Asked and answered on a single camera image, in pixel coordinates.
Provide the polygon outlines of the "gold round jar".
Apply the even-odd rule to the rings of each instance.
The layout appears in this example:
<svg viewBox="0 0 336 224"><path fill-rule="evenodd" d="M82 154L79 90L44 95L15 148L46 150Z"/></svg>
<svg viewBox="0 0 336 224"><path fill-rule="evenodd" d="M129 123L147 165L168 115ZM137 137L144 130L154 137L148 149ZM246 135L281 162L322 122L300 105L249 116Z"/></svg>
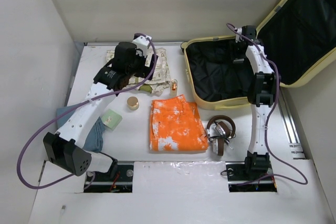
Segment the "gold round jar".
<svg viewBox="0 0 336 224"><path fill-rule="evenodd" d="M137 97L129 97L127 99L127 106L132 111L137 110L139 108L139 101Z"/></svg>

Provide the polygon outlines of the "green small box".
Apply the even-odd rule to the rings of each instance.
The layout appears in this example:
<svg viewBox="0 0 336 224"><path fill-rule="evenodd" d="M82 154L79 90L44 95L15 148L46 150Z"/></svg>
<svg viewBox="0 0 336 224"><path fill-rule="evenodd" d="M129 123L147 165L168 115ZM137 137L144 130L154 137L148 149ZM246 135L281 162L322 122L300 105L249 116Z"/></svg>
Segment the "green small box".
<svg viewBox="0 0 336 224"><path fill-rule="evenodd" d="M107 128L114 131L122 121L122 116L111 109L107 109L101 116L101 120Z"/></svg>

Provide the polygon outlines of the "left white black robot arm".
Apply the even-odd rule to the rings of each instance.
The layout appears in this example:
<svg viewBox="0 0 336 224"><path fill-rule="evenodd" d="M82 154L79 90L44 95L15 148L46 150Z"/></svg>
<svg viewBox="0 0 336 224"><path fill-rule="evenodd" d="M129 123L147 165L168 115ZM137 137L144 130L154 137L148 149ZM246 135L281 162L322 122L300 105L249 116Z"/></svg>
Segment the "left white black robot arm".
<svg viewBox="0 0 336 224"><path fill-rule="evenodd" d="M94 77L85 105L76 108L56 133L45 135L43 143L52 164L76 176L98 172L105 180L115 178L118 161L107 154L86 151L84 145L97 119L133 76L152 78L157 57L152 56L149 66L145 65L150 44L149 36L136 34L132 42L116 45L114 57Z"/></svg>

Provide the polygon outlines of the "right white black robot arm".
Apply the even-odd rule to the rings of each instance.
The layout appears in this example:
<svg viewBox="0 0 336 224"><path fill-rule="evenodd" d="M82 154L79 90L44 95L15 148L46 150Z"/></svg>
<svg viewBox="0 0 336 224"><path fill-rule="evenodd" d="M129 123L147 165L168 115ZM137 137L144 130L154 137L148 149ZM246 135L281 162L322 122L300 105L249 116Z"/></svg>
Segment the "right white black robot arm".
<svg viewBox="0 0 336 224"><path fill-rule="evenodd" d="M247 92L251 104L252 126L251 140L244 160L243 174L248 179L264 176L271 168L265 133L268 129L268 117L277 101L279 74L271 67L264 53L264 46L257 39L254 26L236 28L228 23L227 27L236 35L236 49L249 61L253 78Z"/></svg>

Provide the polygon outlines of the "brown silver headphones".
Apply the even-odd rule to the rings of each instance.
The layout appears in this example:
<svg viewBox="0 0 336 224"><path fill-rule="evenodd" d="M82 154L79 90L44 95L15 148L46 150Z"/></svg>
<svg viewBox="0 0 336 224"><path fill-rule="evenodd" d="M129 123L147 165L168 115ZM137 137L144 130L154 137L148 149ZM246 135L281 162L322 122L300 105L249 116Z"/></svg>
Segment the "brown silver headphones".
<svg viewBox="0 0 336 224"><path fill-rule="evenodd" d="M211 136L211 126L215 125L216 135ZM230 147L230 140L236 137L236 125L234 121L226 115L213 116L207 123L206 135L212 144L213 152L217 156L224 155L224 145Z"/></svg>

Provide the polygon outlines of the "cream green printed jacket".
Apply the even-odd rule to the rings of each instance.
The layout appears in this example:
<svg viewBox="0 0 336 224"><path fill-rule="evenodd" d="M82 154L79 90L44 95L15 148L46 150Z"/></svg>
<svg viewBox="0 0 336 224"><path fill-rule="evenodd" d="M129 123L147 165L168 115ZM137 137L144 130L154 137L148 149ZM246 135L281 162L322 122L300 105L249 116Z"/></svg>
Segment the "cream green printed jacket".
<svg viewBox="0 0 336 224"><path fill-rule="evenodd" d="M137 90L148 92L152 95L159 97L163 91L170 87L171 77L170 70L167 63L166 49L156 49L157 63L152 80L147 80L143 85L137 87ZM114 49L107 50L106 62L114 58ZM144 78L132 77L129 80L129 85L126 88L130 88L140 83Z"/></svg>

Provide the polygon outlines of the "orange white shorts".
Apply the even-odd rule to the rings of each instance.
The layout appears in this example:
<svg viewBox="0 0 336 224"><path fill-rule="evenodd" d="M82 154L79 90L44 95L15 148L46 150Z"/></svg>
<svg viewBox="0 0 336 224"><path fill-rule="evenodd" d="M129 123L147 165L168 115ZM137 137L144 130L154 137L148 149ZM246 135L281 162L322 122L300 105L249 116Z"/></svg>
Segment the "orange white shorts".
<svg viewBox="0 0 336 224"><path fill-rule="evenodd" d="M152 100L149 148L155 152L204 152L208 148L197 104L185 96Z"/></svg>

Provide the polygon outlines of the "small clear perfume bottle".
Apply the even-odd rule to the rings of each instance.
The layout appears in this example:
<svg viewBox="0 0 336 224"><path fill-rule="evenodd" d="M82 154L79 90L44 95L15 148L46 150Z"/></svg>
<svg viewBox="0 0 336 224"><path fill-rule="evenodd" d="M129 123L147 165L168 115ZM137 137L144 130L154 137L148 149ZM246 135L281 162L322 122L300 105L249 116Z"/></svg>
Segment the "small clear perfume bottle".
<svg viewBox="0 0 336 224"><path fill-rule="evenodd" d="M170 96L176 97L177 96L177 80L172 79L170 82Z"/></svg>

